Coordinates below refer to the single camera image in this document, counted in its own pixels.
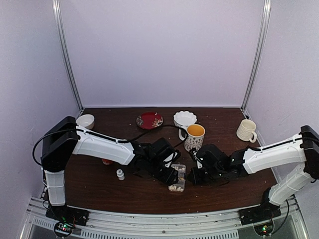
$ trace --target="red plate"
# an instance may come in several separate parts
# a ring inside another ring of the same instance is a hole
[[[143,129],[152,129],[163,124],[163,117],[156,112],[146,112],[136,119],[136,124]]]

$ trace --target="red object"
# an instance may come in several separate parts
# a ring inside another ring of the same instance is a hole
[[[110,160],[107,160],[107,159],[102,159],[102,162],[103,162],[105,165],[111,165],[111,164],[113,164],[113,161],[110,161]]]
[[[156,112],[146,112],[136,119],[136,124],[143,129],[152,129],[163,124],[163,117]]]

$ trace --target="white wall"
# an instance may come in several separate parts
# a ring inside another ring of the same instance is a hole
[[[31,195],[43,189],[34,143],[78,114],[51,1],[1,1],[0,82],[0,238],[12,239]]]
[[[319,2],[272,1],[265,48],[248,112],[266,144],[310,125],[319,132]],[[294,166],[276,168],[284,178]],[[319,183],[296,194],[312,239],[319,233]]]
[[[61,1],[84,106],[240,106],[263,1]]]

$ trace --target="mug handle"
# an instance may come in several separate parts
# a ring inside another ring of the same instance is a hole
[[[249,139],[249,141],[254,143],[257,140],[257,134],[254,131],[252,131],[252,134],[253,134],[253,136]]]
[[[181,135],[181,129],[178,130],[178,137],[180,138],[181,141],[183,141],[186,138],[186,137],[183,137]]]

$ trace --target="black cable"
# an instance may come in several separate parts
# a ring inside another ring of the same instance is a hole
[[[319,144],[319,140],[316,139],[316,138],[302,137],[302,139],[308,139],[308,140],[311,140],[311,141],[316,142],[317,144]]]
[[[248,145],[248,146],[246,147],[246,149],[251,149],[252,151],[261,151],[260,148],[255,148],[255,147],[252,147],[252,146],[250,146],[250,145]]]
[[[294,141],[297,141],[297,140],[301,140],[303,138],[296,138],[295,140],[291,139],[291,140],[288,140],[288,141],[284,141],[284,142],[281,142],[281,143],[277,143],[277,144],[274,144],[272,146],[268,146],[268,147],[265,147],[263,148],[263,150],[267,150],[267,149],[270,149],[270,148],[274,148],[274,147],[277,147],[277,146],[280,146],[280,145],[284,145],[286,143],[291,143],[291,142],[294,142]]]
[[[46,210],[49,210],[49,208],[47,208],[45,205],[44,205],[44,203],[45,202],[47,202],[48,200],[44,200],[43,202],[42,202],[42,206],[46,209]]]
[[[288,215],[289,215],[289,202],[288,200],[286,200],[286,203],[287,203],[287,214],[285,216],[285,219],[283,220],[283,222],[280,224],[280,226],[272,233],[270,233],[271,235],[275,234],[276,232],[278,232],[280,230],[280,228],[283,227],[283,225],[285,224],[287,218],[288,218]]]
[[[36,147],[38,146],[38,144],[39,144],[42,140],[44,140],[45,138],[47,138],[47,137],[49,137],[49,136],[51,136],[51,135],[57,134],[57,133],[71,132],[71,131],[83,131],[83,130],[81,130],[81,129],[69,128],[69,129],[64,129],[64,130],[59,130],[59,131],[56,131],[56,132],[48,133],[48,134],[44,135],[43,137],[41,137],[41,138],[35,143],[35,145],[34,145],[34,147],[33,147],[33,150],[32,150],[32,157],[33,157],[34,162],[35,162],[36,164],[42,166],[42,164],[39,163],[39,162],[36,160],[35,155],[34,155],[34,154],[35,154],[35,149],[36,149]]]
[[[162,128],[162,127],[174,127],[174,128],[181,129],[182,131],[184,131],[184,132],[186,133],[185,139],[184,139],[182,142],[180,142],[180,143],[178,143],[177,145],[175,145],[174,148],[176,148],[176,147],[178,147],[179,145],[181,145],[182,143],[184,143],[184,142],[187,140],[187,138],[188,138],[188,133],[187,133],[187,131],[186,131],[184,128],[181,128],[181,127],[178,127],[178,126],[175,126],[175,125],[172,125],[172,124],[164,124],[164,125],[161,125],[161,126],[159,126],[159,127],[152,128],[152,129],[150,129],[149,131],[146,131],[146,132],[144,132],[144,133],[141,133],[141,134],[138,135],[137,137],[132,138],[132,139],[128,139],[128,140],[116,140],[116,139],[111,138],[111,137],[108,137],[108,136],[106,136],[106,135],[99,134],[99,133],[95,133],[95,132],[91,132],[91,131],[87,131],[87,133],[90,134],[90,135],[94,135],[94,136],[97,136],[97,137],[100,137],[100,138],[104,138],[104,139],[110,140],[110,141],[112,141],[112,142],[117,142],[117,143],[130,143],[130,142],[133,142],[133,141],[139,139],[140,137],[144,136],[145,134],[148,134],[148,133],[152,132],[153,130],[160,129],[160,128]],[[35,143],[35,145],[34,145],[34,147],[33,147],[33,149],[32,149],[32,158],[33,158],[34,162],[35,162],[37,165],[42,166],[42,164],[39,163],[39,162],[36,160],[36,158],[35,158],[35,150],[36,150],[36,147],[38,146],[38,144],[39,144],[42,140],[44,140],[45,138],[47,138],[47,137],[49,137],[49,136],[51,136],[51,135],[57,134],[57,133],[71,132],[71,131],[81,131],[81,132],[83,132],[82,129],[70,128],[70,129],[64,129],[64,130],[59,130],[59,131],[56,131],[56,132],[48,133],[48,134],[44,135],[43,137],[41,137],[41,138]]]
[[[141,133],[140,135],[138,135],[138,136],[136,136],[135,138],[132,138],[132,139],[127,139],[127,140],[125,139],[125,140],[118,140],[118,141],[116,141],[115,139],[110,138],[109,140],[110,140],[110,141],[113,141],[113,142],[117,142],[117,143],[131,143],[131,142],[136,141],[137,139],[141,138],[142,136],[144,136],[144,135],[146,135],[146,134],[148,134],[148,133],[150,133],[150,132],[152,132],[152,131],[154,131],[154,130],[159,130],[159,129],[164,128],[164,127],[178,128],[178,129],[180,129],[180,130],[182,130],[182,131],[184,131],[184,132],[186,133],[185,139],[184,139],[182,142],[180,142],[180,143],[178,143],[177,145],[175,145],[174,148],[180,146],[182,143],[184,143],[184,142],[187,140],[187,138],[188,138],[188,133],[187,133],[186,129],[184,129],[184,128],[182,128],[182,127],[175,126],[175,125],[173,125],[173,124],[163,124],[163,125],[161,125],[161,126],[159,126],[159,127],[152,128],[152,129],[150,129],[149,131],[146,131],[146,132],[144,132],[144,133]]]
[[[223,184],[221,184],[221,185],[218,185],[217,188],[218,188],[218,187],[221,187],[221,186],[224,186],[224,185],[227,185],[227,184],[229,184],[229,183],[230,183],[230,181],[229,181],[229,180],[226,180],[226,183],[223,183]]]

